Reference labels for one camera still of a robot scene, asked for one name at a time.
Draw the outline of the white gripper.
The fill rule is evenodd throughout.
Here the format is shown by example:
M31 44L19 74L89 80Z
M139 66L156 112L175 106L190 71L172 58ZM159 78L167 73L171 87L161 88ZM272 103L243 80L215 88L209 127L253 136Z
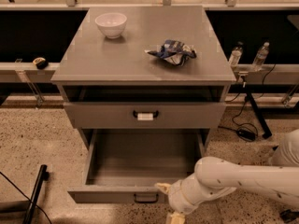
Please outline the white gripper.
M185 224L185 216L198 208L201 203L215 201L236 191L236 188L214 189L200 183L195 175L180 179L174 184L156 183L155 187L168 194L170 206L176 211L168 213L165 224Z

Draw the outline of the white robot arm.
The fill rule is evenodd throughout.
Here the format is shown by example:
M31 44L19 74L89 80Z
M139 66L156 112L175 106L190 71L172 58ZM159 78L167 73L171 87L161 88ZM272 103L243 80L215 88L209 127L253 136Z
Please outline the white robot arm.
M155 185L168 196L174 212L166 224L183 224L185 217L203 202L231 194L237 189L260 194L296 206L299 204L299 130L286 133L265 165L234 164L204 157L194 173L173 184Z

